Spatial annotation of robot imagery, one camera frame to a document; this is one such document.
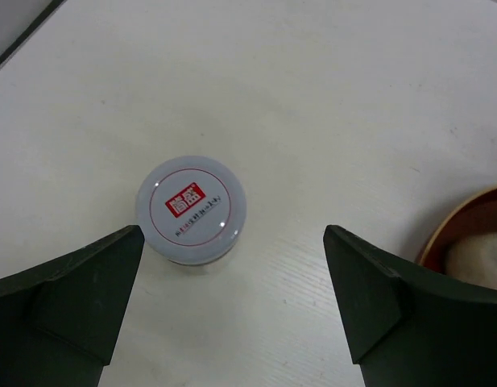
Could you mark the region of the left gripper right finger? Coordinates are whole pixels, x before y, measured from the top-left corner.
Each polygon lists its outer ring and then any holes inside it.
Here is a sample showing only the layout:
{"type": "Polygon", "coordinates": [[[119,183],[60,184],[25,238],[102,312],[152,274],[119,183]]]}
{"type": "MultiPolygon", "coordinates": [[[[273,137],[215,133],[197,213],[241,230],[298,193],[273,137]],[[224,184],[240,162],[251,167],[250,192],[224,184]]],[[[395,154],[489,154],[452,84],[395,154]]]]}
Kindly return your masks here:
{"type": "Polygon", "coordinates": [[[367,386],[497,386],[497,290],[334,225],[323,236],[350,356],[367,386]]]}

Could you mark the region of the white lid spice jar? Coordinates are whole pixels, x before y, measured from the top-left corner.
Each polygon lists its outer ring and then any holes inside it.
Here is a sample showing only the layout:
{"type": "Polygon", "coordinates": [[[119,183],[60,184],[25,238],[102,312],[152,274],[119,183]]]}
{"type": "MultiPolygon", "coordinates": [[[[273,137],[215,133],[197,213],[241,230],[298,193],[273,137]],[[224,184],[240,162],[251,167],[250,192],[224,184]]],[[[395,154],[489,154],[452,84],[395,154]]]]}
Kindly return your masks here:
{"type": "Polygon", "coordinates": [[[240,180],[219,161],[180,156],[147,175],[135,214],[146,243],[161,256],[202,266],[237,242],[246,221],[246,195],[240,180]]]}

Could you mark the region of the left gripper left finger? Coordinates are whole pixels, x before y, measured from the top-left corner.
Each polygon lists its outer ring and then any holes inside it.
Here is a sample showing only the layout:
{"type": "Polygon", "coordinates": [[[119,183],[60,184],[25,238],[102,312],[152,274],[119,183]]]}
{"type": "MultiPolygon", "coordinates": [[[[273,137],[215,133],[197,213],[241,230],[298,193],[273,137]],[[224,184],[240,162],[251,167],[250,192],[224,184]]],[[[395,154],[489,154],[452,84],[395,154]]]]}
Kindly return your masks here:
{"type": "Polygon", "coordinates": [[[136,225],[0,279],[0,386],[96,386],[143,253],[136,225]]]}

